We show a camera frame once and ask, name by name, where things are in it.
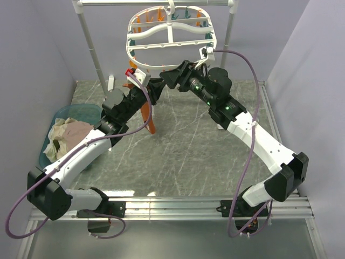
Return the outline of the orange clip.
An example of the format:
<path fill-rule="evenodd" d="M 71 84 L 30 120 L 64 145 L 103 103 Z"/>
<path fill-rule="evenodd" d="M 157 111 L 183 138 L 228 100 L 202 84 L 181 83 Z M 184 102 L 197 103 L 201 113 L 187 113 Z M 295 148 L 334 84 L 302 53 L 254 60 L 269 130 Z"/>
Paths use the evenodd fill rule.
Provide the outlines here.
<path fill-rule="evenodd" d="M 132 70 L 137 69 L 137 65 L 132 60 L 129 61 L 129 64 L 130 64 L 130 67 L 132 68 Z"/>

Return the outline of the white oval clip hanger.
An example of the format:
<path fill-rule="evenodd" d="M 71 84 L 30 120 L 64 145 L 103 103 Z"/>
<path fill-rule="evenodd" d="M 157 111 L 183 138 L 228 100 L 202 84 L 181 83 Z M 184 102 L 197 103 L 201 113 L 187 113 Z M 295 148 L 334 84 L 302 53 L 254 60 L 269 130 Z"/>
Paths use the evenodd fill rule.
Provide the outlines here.
<path fill-rule="evenodd" d="M 164 54 L 176 48 L 187 46 L 215 47 L 217 39 L 211 18 L 207 11 L 198 6 L 167 5 L 152 6 L 136 13 L 130 20 L 127 29 L 126 53 L 137 68 L 150 70 L 170 70 L 176 67 L 162 58 L 158 64 L 138 57 L 139 51 L 159 49 Z"/>

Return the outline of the orange and beige underwear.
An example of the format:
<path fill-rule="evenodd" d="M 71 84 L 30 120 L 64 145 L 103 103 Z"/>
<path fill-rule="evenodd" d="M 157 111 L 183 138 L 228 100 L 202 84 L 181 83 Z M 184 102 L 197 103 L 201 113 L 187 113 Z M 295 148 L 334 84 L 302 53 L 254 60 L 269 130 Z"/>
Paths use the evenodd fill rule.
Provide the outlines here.
<path fill-rule="evenodd" d="M 132 84 L 132 83 L 125 83 L 122 85 L 123 87 L 126 87 L 128 89 L 132 89 L 135 85 Z M 142 114 L 142 117 L 143 117 L 143 122 L 146 123 L 146 121 L 148 120 L 148 117 L 150 115 L 150 112 L 149 112 L 149 104 L 148 102 L 146 102 L 142 107 L 141 107 L 141 114 Z M 155 128 L 155 125 L 154 125 L 154 122 L 153 122 L 153 119 L 150 118 L 148 120 L 148 124 L 146 125 L 146 129 L 148 130 L 148 132 L 150 134 L 155 134 L 156 133 L 156 128 Z"/>

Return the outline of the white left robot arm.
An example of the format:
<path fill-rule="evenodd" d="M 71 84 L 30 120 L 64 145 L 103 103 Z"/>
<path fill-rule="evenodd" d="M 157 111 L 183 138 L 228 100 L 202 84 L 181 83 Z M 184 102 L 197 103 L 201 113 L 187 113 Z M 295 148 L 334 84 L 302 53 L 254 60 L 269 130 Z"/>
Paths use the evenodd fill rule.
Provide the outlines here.
<path fill-rule="evenodd" d="M 128 131 L 128 120 L 150 100 L 158 101 L 165 82 L 150 79 L 141 90 L 133 86 L 128 94 L 116 88 L 102 104 L 101 120 L 71 151 L 44 170 L 33 169 L 27 176 L 27 199 L 50 220 L 72 210 L 90 210 L 95 216 L 108 213 L 108 196 L 97 188 L 71 190 L 73 180 L 98 156 L 116 145 Z"/>

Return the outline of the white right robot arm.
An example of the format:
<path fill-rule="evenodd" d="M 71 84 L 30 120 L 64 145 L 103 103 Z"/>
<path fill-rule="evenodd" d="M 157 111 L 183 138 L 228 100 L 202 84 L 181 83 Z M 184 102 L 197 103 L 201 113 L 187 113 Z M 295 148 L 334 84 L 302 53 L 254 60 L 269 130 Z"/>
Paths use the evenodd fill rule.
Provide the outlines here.
<path fill-rule="evenodd" d="M 271 173 L 266 180 L 240 194 L 238 211 L 248 216 L 266 201 L 284 202 L 304 182 L 308 156 L 286 148 L 253 120 L 247 109 L 230 95 L 232 81 L 227 70 L 213 67 L 204 74 L 195 66 L 185 60 L 177 68 L 161 72 L 160 78 L 170 89 L 191 91 L 205 102 L 212 120 L 251 148 Z"/>

